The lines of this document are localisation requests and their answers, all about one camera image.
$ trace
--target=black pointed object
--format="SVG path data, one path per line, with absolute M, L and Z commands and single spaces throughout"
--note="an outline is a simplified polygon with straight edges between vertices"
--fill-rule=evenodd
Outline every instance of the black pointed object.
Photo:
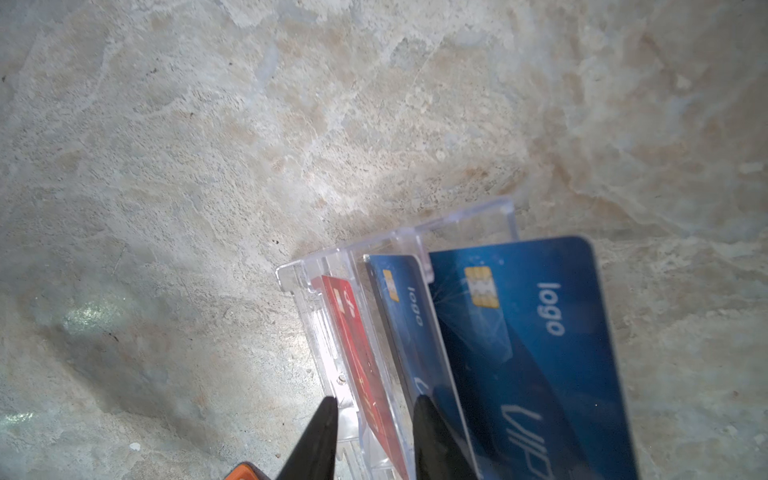
M 320 402 L 275 480 L 333 480 L 339 405 L 332 396 Z
M 477 480 L 440 413 L 426 395 L 419 396 L 413 407 L 413 445 L 417 480 Z

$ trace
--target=transparent plastic case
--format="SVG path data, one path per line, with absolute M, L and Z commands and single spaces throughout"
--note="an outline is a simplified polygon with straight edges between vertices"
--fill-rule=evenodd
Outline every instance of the transparent plastic case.
M 397 446 L 405 459 L 405 476 L 415 479 L 413 431 L 396 355 L 386 337 L 385 315 L 379 311 L 366 270 L 366 255 L 412 254 L 419 258 L 427 283 L 434 280 L 430 251 L 476 247 L 518 240 L 510 197 L 496 197 L 411 227 L 378 233 L 340 247 L 313 253 L 277 268 L 283 292 L 293 295 L 312 350 L 323 391 L 339 401 L 336 454 L 346 459 L 355 479 L 402 478 L 363 415 L 361 392 L 352 381 L 350 359 L 344 355 L 331 304 L 317 279 L 332 276 L 352 287 L 372 356 L 378 367 L 388 409 L 395 424 Z

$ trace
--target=orange object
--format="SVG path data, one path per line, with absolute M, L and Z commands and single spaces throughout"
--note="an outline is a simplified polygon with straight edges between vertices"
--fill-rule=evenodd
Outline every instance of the orange object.
M 261 470 L 248 463 L 241 463 L 224 480 L 270 480 Z

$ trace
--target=white speck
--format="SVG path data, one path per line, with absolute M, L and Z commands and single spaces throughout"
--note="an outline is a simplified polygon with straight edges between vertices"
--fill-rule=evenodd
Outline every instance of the white speck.
M 690 86 L 691 86 L 691 82 L 690 82 L 690 80 L 688 80 L 687 78 L 685 78 L 683 75 L 678 75 L 678 76 L 677 76 L 677 82 L 676 82 L 676 86 L 677 86 L 677 87 L 678 87 L 680 90 L 687 90 L 688 88 L 690 88 Z
M 739 165 L 739 173 L 744 175 L 756 174 L 763 171 L 763 164 L 761 162 L 747 162 Z

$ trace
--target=credit card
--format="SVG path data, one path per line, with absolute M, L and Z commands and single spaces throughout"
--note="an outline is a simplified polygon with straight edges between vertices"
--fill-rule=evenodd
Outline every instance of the credit card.
M 419 259 L 413 255 L 366 256 L 369 275 L 377 294 L 379 310 L 400 383 L 406 391 L 409 411 L 420 395 L 427 395 L 457 443 L 465 449 L 469 464 L 476 470 L 467 429 L 458 404 L 455 384 L 435 317 L 429 288 Z
M 397 472 L 402 478 L 408 478 L 395 422 L 389 410 L 379 368 L 362 326 L 352 285 L 347 280 L 326 275 L 314 278 L 312 285 L 323 292 L 328 303 L 366 422 Z
M 502 478 L 637 478 L 589 244 L 564 237 L 430 258 L 481 465 Z

